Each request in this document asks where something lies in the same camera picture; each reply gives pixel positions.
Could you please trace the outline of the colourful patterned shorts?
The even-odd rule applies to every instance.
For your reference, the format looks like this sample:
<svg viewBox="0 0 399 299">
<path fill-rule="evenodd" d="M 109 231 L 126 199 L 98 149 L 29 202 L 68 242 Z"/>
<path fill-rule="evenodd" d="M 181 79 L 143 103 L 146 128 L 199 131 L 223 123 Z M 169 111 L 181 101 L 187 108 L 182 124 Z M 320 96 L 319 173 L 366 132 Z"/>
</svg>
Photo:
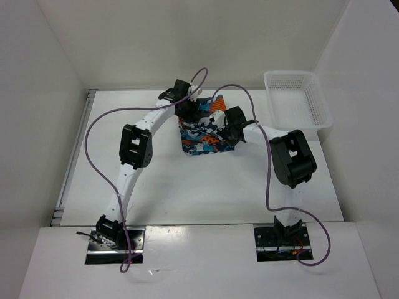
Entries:
<svg viewBox="0 0 399 299">
<path fill-rule="evenodd" d="M 211 97 L 198 98 L 197 101 L 199 102 L 197 112 L 202 118 L 197 122 L 178 118 L 183 152 L 188 156 L 200 156 L 234 151 L 234 146 L 228 145 L 218 135 L 218 127 L 214 124 L 213 113 L 226 110 L 223 95 L 219 94 L 213 103 Z"/>
</svg>

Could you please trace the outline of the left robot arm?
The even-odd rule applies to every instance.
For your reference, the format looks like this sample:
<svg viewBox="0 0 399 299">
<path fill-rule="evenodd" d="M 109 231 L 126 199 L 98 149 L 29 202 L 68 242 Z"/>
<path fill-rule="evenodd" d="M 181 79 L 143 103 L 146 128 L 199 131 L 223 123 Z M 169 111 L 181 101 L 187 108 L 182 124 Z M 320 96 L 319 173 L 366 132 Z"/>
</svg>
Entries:
<svg viewBox="0 0 399 299">
<path fill-rule="evenodd" d="M 152 160 L 153 135 L 169 118 L 184 110 L 186 104 L 189 109 L 195 107 L 199 94 L 199 85 L 176 80 L 173 87 L 158 96 L 154 107 L 145 109 L 148 113 L 141 120 L 122 128 L 118 152 L 121 167 L 116 183 L 106 178 L 96 166 L 93 167 L 114 191 L 105 214 L 95 225 L 98 238 L 109 248 L 126 249 L 132 245 L 125 216 L 136 182 Z"/>
</svg>

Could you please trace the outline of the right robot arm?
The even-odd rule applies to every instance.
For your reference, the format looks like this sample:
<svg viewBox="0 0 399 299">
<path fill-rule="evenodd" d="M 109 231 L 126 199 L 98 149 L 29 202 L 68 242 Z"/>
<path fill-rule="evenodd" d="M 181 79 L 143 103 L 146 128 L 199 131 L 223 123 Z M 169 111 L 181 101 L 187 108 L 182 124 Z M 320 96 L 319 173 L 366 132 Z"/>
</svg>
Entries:
<svg viewBox="0 0 399 299">
<path fill-rule="evenodd" d="M 300 130 L 282 131 L 247 120 L 238 107 L 214 114 L 217 132 L 229 145 L 240 141 L 267 149 L 267 165 L 282 185 L 282 205 L 267 210 L 275 213 L 273 236 L 281 245 L 289 244 L 300 232 L 303 189 L 317 169 L 314 155 Z"/>
</svg>

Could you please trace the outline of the white plastic basket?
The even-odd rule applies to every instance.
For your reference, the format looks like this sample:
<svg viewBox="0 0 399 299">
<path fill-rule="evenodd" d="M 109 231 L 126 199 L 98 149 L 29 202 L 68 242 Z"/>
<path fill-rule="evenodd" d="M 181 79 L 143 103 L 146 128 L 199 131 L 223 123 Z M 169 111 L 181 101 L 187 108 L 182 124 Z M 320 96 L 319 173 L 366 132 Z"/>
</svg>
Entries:
<svg viewBox="0 0 399 299">
<path fill-rule="evenodd" d="M 264 85 L 276 128 L 319 131 L 332 127 L 333 119 L 315 73 L 268 71 Z"/>
</svg>

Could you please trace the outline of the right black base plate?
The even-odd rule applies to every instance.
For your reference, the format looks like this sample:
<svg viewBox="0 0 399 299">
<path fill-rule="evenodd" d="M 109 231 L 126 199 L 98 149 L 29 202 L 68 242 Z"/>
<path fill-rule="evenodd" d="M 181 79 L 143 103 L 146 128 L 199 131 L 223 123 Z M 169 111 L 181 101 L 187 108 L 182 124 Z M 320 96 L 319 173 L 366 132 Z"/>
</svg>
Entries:
<svg viewBox="0 0 399 299">
<path fill-rule="evenodd" d="M 299 233 L 287 240 L 279 240 L 272 224 L 255 225 L 253 228 L 258 262 L 313 260 L 307 227 L 303 224 Z"/>
</svg>

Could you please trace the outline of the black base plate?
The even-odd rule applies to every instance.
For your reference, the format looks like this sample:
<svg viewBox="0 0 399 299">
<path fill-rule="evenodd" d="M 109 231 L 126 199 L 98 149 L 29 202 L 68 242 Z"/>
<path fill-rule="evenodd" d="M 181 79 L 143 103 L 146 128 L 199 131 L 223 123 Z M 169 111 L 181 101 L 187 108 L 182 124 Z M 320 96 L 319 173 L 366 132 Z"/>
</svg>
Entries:
<svg viewBox="0 0 399 299">
<path fill-rule="evenodd" d="M 131 264 L 142 264 L 145 241 L 144 227 L 129 227 L 128 234 L 132 248 Z M 85 258 L 86 265 L 111 265 L 121 264 L 128 258 L 128 246 L 117 247 L 111 241 L 100 237 L 94 227 L 90 231 L 91 238 L 87 246 Z"/>
<path fill-rule="evenodd" d="M 279 240 L 272 224 L 255 225 L 253 228 L 258 262 L 313 260 L 307 227 L 303 224 L 299 233 L 287 240 Z"/>
</svg>

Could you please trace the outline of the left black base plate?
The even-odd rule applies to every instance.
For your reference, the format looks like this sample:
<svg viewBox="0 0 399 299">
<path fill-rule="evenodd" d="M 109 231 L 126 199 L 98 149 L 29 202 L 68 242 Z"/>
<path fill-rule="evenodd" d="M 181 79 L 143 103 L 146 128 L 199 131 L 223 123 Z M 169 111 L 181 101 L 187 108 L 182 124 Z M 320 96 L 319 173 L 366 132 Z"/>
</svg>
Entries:
<svg viewBox="0 0 399 299">
<path fill-rule="evenodd" d="M 131 264 L 142 264 L 145 241 L 144 227 L 129 227 L 128 234 L 132 248 Z M 121 264 L 128 258 L 128 246 L 117 247 L 111 241 L 100 237 L 94 227 L 90 231 L 91 238 L 87 246 L 85 258 L 86 265 L 111 265 Z"/>
</svg>

